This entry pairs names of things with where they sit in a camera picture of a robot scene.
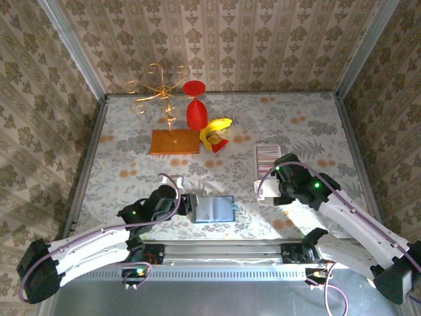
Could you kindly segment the blue card holder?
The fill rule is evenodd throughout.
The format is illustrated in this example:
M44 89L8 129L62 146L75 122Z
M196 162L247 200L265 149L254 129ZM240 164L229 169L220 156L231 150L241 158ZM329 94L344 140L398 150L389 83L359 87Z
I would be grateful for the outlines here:
M238 206L234 196L198 197L198 204L193 210L193 223L232 223Z

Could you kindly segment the red toy fruit piece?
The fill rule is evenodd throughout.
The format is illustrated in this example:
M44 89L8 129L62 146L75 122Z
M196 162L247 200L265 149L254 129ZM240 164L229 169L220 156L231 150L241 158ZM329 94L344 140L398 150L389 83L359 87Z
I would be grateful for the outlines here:
M219 134L210 135L208 141L210 142L214 153L217 153L229 143L227 139L221 138Z

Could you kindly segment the black controller box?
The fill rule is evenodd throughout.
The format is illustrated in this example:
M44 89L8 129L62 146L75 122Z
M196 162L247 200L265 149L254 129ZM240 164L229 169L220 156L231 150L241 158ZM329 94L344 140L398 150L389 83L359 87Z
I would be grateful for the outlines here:
M122 270L122 283L124 286L140 286L149 274L148 268L135 267Z

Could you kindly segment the floral tablecloth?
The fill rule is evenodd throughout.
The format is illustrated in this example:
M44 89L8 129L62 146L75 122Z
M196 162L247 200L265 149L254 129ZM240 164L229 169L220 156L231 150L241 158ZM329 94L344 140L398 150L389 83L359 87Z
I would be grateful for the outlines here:
M186 193L233 196L238 206L232 223L195 224L175 216L143 235L146 240L297 239L316 227L338 238L348 233L329 218L299 202L273 207L257 202L255 146L277 144L282 154L330 175L361 207L366 206L349 144L332 93L208 93L209 118L229 118L221 135L228 144L217 153L149 153L151 134L166 128L160 99L137 115L131 97L112 97L103 123L76 232L111 219L125 206L146 198L159 185L160 172L180 175Z

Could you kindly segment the yellow toy banana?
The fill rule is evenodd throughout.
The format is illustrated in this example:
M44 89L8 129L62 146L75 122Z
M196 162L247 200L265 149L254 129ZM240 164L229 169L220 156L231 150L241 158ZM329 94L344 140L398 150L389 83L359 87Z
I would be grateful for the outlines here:
M212 132L217 132L230 127L232 119L230 118L217 118L210 121L207 126L199 133L199 139L208 151L212 151L212 144L207 140L207 136Z

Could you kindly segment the red wine glass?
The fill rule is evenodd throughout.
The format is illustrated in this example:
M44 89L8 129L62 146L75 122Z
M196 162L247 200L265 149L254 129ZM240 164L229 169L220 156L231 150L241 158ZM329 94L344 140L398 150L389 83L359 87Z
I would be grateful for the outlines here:
M206 85L198 80L191 80L184 84L184 93L192 97L186 109L187 125L192 130L202 130L208 124L208 112L204 103L199 100L203 95Z

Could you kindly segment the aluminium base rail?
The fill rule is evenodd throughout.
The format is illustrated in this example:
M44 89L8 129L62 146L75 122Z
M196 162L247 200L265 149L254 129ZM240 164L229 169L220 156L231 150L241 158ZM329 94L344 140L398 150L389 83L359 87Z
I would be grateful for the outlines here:
M167 240L146 241L164 246L164 267L277 267L301 263L298 240Z

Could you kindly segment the aluminium side rail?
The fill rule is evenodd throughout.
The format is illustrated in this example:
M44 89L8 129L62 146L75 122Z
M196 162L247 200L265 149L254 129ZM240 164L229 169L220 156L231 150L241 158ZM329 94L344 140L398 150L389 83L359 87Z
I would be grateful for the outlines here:
M374 191L372 189L370 179L368 177L368 173L364 165L364 161L362 158L362 154L360 152L359 144L357 142L357 138L355 136L355 133L351 124L351 119L349 118L346 106L343 100L338 98L336 95L335 95L335 104L337 106L337 111L341 119L341 123L342 123L343 129L344 129L344 132L349 144L349 149L353 157L353 161L356 167L356 172L360 180L362 192L366 200L367 208L370 214L376 220L378 220L380 223L383 224L384 221L382 219L382 215L380 213L380 209L378 207L378 203L376 201L376 197L374 195Z
M62 226L61 237L67 238L77 227L97 146L99 145L99 139L105 123L107 109L107 96L105 96L105 98L99 102L99 110L95 117L95 124L93 125L85 153L82 155L78 165L76 180L72 185L67 203L68 216L65 224Z

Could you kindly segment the aluminium frame post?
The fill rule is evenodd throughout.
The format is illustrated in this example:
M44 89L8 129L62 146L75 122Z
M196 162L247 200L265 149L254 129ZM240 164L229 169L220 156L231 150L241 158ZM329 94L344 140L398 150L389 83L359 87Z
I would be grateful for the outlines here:
M77 38L76 31L73 27L71 27L57 0L37 1L56 29L61 41L67 48L70 56L73 58L92 94L98 101L104 101L106 98L105 89L100 82L92 63L88 59L88 56L82 47L81 41Z
M351 59L346 71L336 89L335 95L338 99L343 99L354 84L359 72L370 56L374 46L379 40L392 14L401 0L381 0L374 16Z

